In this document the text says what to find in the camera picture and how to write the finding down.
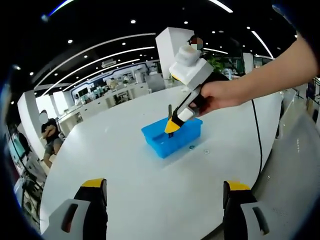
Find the person sitting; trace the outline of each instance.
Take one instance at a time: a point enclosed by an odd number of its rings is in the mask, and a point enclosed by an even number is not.
[[[49,168],[51,168],[52,162],[50,161],[50,157],[51,155],[59,152],[63,141],[59,138],[60,132],[58,130],[56,120],[53,118],[49,119],[46,110],[43,110],[40,113],[40,122],[42,123],[42,137],[46,140],[43,161]]]

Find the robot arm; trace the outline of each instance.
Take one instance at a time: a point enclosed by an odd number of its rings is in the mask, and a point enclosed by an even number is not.
[[[201,88],[212,81],[210,75],[214,68],[200,58],[200,54],[200,50],[195,50],[188,44],[183,45],[175,56],[175,63],[169,69],[172,77],[186,85],[190,92],[173,111],[164,130],[167,134],[177,131],[187,120],[196,117],[199,109],[206,104],[206,99],[200,94]],[[195,103],[196,107],[190,107],[191,103]]]

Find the blue plastic container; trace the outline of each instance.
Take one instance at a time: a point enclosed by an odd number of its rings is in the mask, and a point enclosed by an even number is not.
[[[165,133],[167,122],[166,117],[141,129],[146,142],[163,159],[200,137],[201,134],[202,121],[195,118],[187,121],[173,134],[173,137],[169,138]]]

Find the white table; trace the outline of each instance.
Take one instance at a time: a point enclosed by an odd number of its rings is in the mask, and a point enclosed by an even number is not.
[[[260,149],[251,102],[209,113],[201,137],[162,160],[141,128],[168,115],[183,87],[122,103],[73,128],[47,177],[40,228],[89,179],[107,181],[108,240],[200,240],[222,223],[223,181],[253,186]],[[263,165],[279,123],[279,93],[255,100]]]

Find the computer monitor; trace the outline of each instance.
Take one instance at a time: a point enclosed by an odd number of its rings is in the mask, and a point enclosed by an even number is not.
[[[94,86],[95,87],[102,87],[104,85],[105,85],[105,81],[103,81],[102,79],[99,79],[99,80],[94,82]]]
[[[83,95],[86,95],[88,93],[88,88],[82,89],[78,92],[79,97],[82,97]]]

